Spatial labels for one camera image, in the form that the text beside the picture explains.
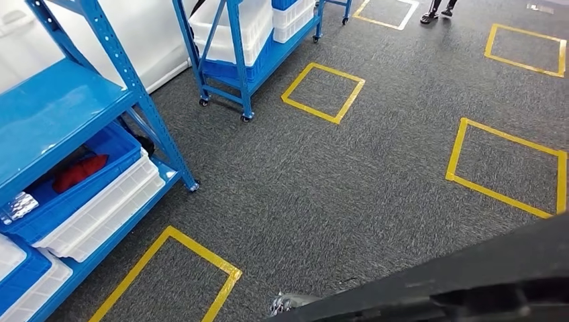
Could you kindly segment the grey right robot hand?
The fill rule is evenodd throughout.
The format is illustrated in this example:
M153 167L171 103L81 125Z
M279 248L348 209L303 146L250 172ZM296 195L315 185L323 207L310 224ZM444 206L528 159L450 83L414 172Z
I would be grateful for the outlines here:
M319 300L321 300L320 297L313 295L283 293L279 291L270 305L270 317L291 311L297 307L302 307Z

